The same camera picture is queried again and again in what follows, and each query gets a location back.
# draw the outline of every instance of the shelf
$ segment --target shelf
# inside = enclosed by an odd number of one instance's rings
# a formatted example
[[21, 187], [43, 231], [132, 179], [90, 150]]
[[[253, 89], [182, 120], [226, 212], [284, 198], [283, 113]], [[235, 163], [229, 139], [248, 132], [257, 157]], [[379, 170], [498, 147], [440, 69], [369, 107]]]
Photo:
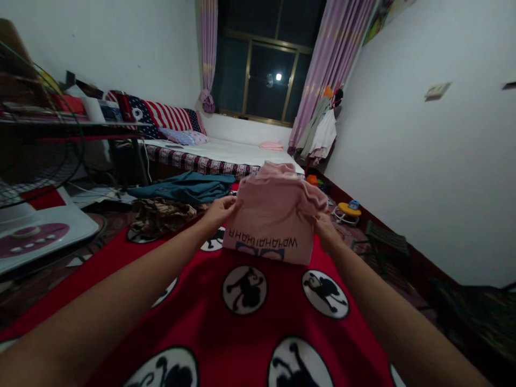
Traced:
[[39, 142], [97, 141], [143, 137], [140, 131], [128, 127], [147, 127], [151, 124], [119, 122], [47, 122], [0, 120], [0, 136], [9, 134]]

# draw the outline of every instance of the hand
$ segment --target hand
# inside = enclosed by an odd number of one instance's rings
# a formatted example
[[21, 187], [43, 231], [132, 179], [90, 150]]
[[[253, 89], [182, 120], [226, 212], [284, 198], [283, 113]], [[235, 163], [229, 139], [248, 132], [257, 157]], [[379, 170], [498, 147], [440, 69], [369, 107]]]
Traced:
[[211, 230], [216, 231], [238, 208], [237, 198], [225, 196], [213, 201], [211, 207], [206, 211], [200, 222]]
[[342, 243], [342, 239], [338, 234], [333, 222], [328, 214], [318, 213], [312, 218], [313, 229], [321, 240], [321, 245], [324, 251], [329, 249], [336, 243]]

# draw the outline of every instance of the teal jacket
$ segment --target teal jacket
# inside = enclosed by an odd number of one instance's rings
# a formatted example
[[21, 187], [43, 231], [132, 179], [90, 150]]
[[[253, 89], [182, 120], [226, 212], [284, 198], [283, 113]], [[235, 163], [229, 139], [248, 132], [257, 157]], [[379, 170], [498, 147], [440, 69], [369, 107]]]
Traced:
[[162, 197], [193, 205], [211, 203], [226, 196], [234, 182], [233, 175], [202, 175], [189, 171], [158, 184], [130, 188], [127, 193], [140, 199]]

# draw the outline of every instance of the pink curtain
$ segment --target pink curtain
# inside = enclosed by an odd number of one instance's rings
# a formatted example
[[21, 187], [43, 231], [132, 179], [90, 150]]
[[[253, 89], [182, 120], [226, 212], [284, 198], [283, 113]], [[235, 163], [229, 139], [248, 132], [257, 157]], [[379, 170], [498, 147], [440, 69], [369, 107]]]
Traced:
[[375, 0], [328, 0], [294, 127], [289, 151], [295, 149], [327, 85], [334, 91], [346, 80], [362, 42]]
[[215, 60], [217, 58], [217, 18], [219, 10], [217, 0], [201, 0], [200, 30], [203, 44], [203, 90], [199, 100], [206, 113], [215, 112], [215, 103], [211, 96], [211, 87], [215, 76]]

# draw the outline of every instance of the bed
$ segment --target bed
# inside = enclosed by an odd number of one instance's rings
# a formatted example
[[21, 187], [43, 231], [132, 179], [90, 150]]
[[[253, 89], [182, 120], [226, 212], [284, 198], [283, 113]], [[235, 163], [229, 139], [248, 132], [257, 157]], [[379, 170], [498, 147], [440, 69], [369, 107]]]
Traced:
[[296, 173], [304, 178], [304, 170], [287, 152], [215, 138], [210, 138], [210, 142], [202, 145], [171, 148], [177, 145], [163, 140], [145, 140], [145, 143], [140, 141], [140, 146], [145, 147], [150, 161], [182, 171], [193, 170], [204, 175], [234, 175], [240, 181], [243, 177], [258, 172], [268, 160], [278, 164], [292, 163], [296, 167]]

